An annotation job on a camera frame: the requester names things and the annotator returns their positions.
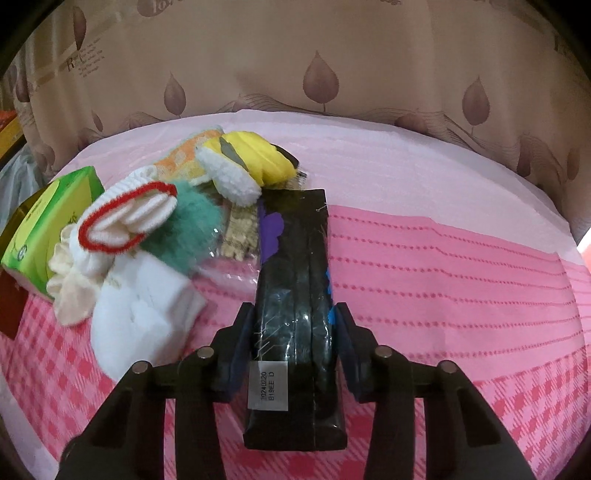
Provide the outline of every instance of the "pink checkered sheet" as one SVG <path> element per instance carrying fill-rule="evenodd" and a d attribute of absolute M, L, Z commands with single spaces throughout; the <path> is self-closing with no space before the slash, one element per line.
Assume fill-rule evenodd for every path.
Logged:
<path fill-rule="evenodd" d="M 537 478 L 554 479 L 591 425 L 591 274 L 548 199 L 461 148 L 396 127 L 293 113 L 152 125 L 91 145 L 68 169 L 94 164 L 108 186 L 211 124 L 256 131 L 298 157 L 310 174 L 308 187 L 326 189 L 335 301 L 347 302 L 379 343 L 409 359 L 457 362 Z M 120 171 L 113 173 L 115 167 Z M 185 353 L 207 345 L 251 300 L 206 280 L 196 286 L 209 304 Z M 89 322 L 59 326 L 51 305 L 31 296 L 17 339 L 0 339 L 0 413 L 39 480 L 54 478 L 65 444 L 113 389 L 89 332 Z M 347 392 L 343 397 L 349 446 L 337 452 L 246 450 L 239 416 L 232 406 L 216 406 L 228 478 L 361 480 L 373 407 L 356 404 Z M 175 478 L 173 408 L 168 405 L 165 424 L 169 480 Z M 419 402 L 416 426 L 415 478 L 423 479 Z"/>

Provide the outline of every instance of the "brown leaf print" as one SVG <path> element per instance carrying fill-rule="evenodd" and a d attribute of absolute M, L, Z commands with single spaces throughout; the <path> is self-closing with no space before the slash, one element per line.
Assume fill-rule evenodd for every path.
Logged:
<path fill-rule="evenodd" d="M 232 112 L 239 112 L 240 110 L 251 110 L 251 106 L 244 101 L 242 95 L 238 95 L 234 105 L 232 105 Z"/>
<path fill-rule="evenodd" d="M 407 113 L 394 121 L 396 127 L 405 128 L 406 130 L 412 130 L 413 132 L 427 135 L 429 128 L 424 118 L 417 113 Z"/>
<path fill-rule="evenodd" d="M 528 142 L 524 136 L 519 138 L 519 160 L 517 162 L 517 175 L 520 177 L 527 177 L 531 173 L 531 161 L 534 152 L 531 148 L 531 143 Z"/>
<path fill-rule="evenodd" d="M 562 207 L 563 184 L 566 172 L 560 165 L 550 147 L 543 140 L 533 135 L 524 134 L 519 138 L 519 162 L 517 173 L 531 173 L 536 185 L 546 192 L 558 212 Z"/>
<path fill-rule="evenodd" d="M 581 161 L 581 150 L 571 148 L 566 157 L 566 176 L 569 180 L 574 180 L 579 174 L 579 165 Z"/>
<path fill-rule="evenodd" d="M 86 36 L 86 17 L 82 9 L 74 5 L 72 8 L 72 17 L 74 22 L 74 40 L 76 41 L 76 49 L 80 50 L 84 37 Z"/>
<path fill-rule="evenodd" d="M 181 84 L 170 74 L 166 89 L 164 90 L 164 106 L 173 115 L 180 116 L 187 106 L 187 97 Z"/>
<path fill-rule="evenodd" d="M 41 142 L 34 147 L 33 158 L 35 158 L 40 170 L 45 172 L 51 169 L 51 166 L 55 163 L 56 153 L 49 145 Z"/>
<path fill-rule="evenodd" d="M 86 147 L 88 147 L 88 145 L 92 145 L 94 142 L 98 142 L 99 140 L 102 140 L 103 138 L 104 138 L 103 135 L 101 135 L 98 132 L 95 132 L 91 128 L 87 128 L 87 127 L 82 128 L 81 130 L 78 131 L 78 142 L 77 142 L 78 151 L 81 152 Z"/>
<path fill-rule="evenodd" d="M 326 104 L 339 94 L 339 78 L 318 51 L 304 74 L 303 88 L 310 100 L 323 105 L 325 112 Z"/>
<path fill-rule="evenodd" d="M 92 113 L 92 121 L 95 123 L 95 127 L 99 132 L 103 131 L 103 122 L 100 120 L 100 117 L 95 113 L 94 110 L 91 110 Z"/>
<path fill-rule="evenodd" d="M 128 115 L 117 131 L 116 134 L 120 134 L 121 132 L 127 132 L 127 130 L 133 130 L 134 128 L 138 127 L 145 127 L 146 125 L 152 125 L 160 123 L 162 120 L 160 118 L 156 118 L 152 115 L 149 115 L 145 112 L 135 112 L 131 115 Z"/>
<path fill-rule="evenodd" d="M 31 96 L 29 95 L 29 87 L 27 85 L 27 75 L 25 74 L 24 69 L 21 69 L 21 71 L 18 72 L 15 94 L 17 96 L 18 101 L 21 103 L 28 103 L 31 101 Z"/>
<path fill-rule="evenodd" d="M 17 66 L 14 63 L 9 66 L 6 77 L 8 79 L 8 90 L 12 93 L 12 89 L 17 84 Z"/>
<path fill-rule="evenodd" d="M 163 0 L 138 0 L 138 13 L 142 17 L 155 17 L 164 12 L 171 3 Z"/>
<path fill-rule="evenodd" d="M 488 101 L 480 77 L 478 77 L 465 91 L 462 99 L 464 116 L 471 126 L 483 124 L 491 114 L 491 104 Z"/>

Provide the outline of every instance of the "plastic wrap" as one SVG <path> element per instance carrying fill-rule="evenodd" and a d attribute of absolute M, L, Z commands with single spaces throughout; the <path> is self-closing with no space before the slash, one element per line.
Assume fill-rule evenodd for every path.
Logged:
<path fill-rule="evenodd" d="M 261 273 L 244 442 L 261 450 L 346 447 L 339 405 L 324 190 L 259 203 Z"/>
<path fill-rule="evenodd" d="M 225 211 L 223 228 L 208 258 L 196 265 L 193 272 L 219 288 L 254 297 L 260 271 L 256 207 L 221 204 Z"/>

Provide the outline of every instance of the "teal fluffy pom-pom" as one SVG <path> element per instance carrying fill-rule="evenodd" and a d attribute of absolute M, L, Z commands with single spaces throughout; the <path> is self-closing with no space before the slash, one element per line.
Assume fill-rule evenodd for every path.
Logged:
<path fill-rule="evenodd" d="M 177 207 L 141 243 L 141 248 L 187 275 L 215 247 L 222 226 L 222 210 L 187 181 L 171 183 L 177 188 Z"/>

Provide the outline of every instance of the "black package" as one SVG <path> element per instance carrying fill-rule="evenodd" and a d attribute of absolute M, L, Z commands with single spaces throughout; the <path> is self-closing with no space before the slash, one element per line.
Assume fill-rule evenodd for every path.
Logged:
<path fill-rule="evenodd" d="M 267 190 L 249 372 L 247 448 L 347 446 L 336 374 L 324 190 Z"/>

